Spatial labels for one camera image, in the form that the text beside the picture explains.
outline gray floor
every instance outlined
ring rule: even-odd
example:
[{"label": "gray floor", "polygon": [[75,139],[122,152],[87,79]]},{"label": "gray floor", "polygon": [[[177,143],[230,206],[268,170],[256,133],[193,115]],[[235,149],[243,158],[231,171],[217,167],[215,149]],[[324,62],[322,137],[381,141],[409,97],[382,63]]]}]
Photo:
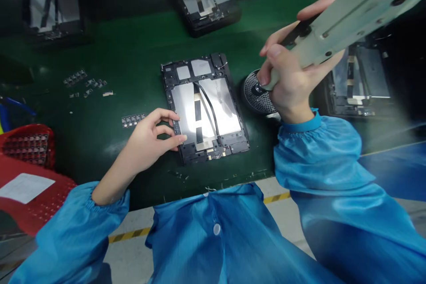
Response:
[{"label": "gray floor", "polygon": [[[257,184],[263,191],[265,198],[287,192],[275,178],[258,181]],[[398,202],[410,214],[419,233],[426,237],[426,203],[399,199]],[[266,206],[277,222],[283,236],[312,256],[302,233],[299,210],[294,201],[289,198],[269,203]],[[154,210],[152,208],[130,212],[112,235],[150,227],[153,223],[153,215]],[[111,266],[113,283],[143,284],[149,280],[153,272],[153,262],[151,250],[145,247],[145,239],[146,236],[142,236],[110,244],[105,262]],[[10,248],[11,243],[8,247],[5,246],[5,243],[0,244],[0,251],[5,252],[0,256],[3,256],[0,259],[0,265],[20,260],[35,248],[34,241],[31,241],[28,237],[20,241],[19,249],[16,251]],[[8,282],[11,276],[11,274],[8,274],[9,272],[7,270],[0,272],[0,278],[4,277],[0,280],[0,284]]]}]

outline fingernail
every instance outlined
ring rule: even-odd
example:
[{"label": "fingernail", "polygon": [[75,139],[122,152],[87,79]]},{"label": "fingernail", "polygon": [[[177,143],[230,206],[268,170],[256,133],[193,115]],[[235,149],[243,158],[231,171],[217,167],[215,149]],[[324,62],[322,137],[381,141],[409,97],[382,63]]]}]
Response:
[{"label": "fingernail", "polygon": [[278,44],[272,45],[268,50],[268,56],[271,58],[275,58],[277,55],[281,53],[281,46]]},{"label": "fingernail", "polygon": [[260,85],[267,85],[267,83],[266,83],[266,80],[264,79],[264,78],[260,78],[259,79],[259,83],[260,83]]}]

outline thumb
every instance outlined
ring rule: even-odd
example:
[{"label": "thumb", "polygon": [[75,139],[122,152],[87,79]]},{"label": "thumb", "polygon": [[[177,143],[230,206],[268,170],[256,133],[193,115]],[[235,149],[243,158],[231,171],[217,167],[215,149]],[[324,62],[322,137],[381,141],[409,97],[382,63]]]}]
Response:
[{"label": "thumb", "polygon": [[272,45],[267,56],[269,62],[281,75],[283,72],[301,71],[297,58],[282,45]]},{"label": "thumb", "polygon": [[173,137],[170,137],[166,140],[161,141],[160,144],[161,144],[162,153],[165,153],[168,150],[181,145],[183,142],[186,141],[187,138],[188,137],[186,135],[181,134],[181,135],[175,135]]}]

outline white paper label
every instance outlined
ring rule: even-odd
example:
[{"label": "white paper label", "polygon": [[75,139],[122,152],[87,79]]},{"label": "white paper label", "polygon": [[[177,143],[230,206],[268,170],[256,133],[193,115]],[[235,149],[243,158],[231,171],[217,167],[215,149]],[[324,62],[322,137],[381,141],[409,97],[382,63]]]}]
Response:
[{"label": "white paper label", "polygon": [[45,177],[21,173],[0,189],[0,197],[27,204],[53,183],[54,180]]}]

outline blue sleeve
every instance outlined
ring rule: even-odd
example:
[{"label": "blue sleeve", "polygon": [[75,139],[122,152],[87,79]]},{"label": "blue sleeve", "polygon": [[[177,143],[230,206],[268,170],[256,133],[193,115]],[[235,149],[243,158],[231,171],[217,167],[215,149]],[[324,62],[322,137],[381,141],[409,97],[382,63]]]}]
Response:
[{"label": "blue sleeve", "polygon": [[347,121],[283,124],[276,178],[297,203],[306,240],[346,283],[421,283],[426,240],[405,210],[358,162],[361,139]]},{"label": "blue sleeve", "polygon": [[79,185],[69,193],[62,208],[37,233],[38,248],[9,283],[90,283],[98,278],[105,270],[108,235],[129,211],[130,193],[126,191],[114,204],[97,206],[91,198],[97,184]]}]

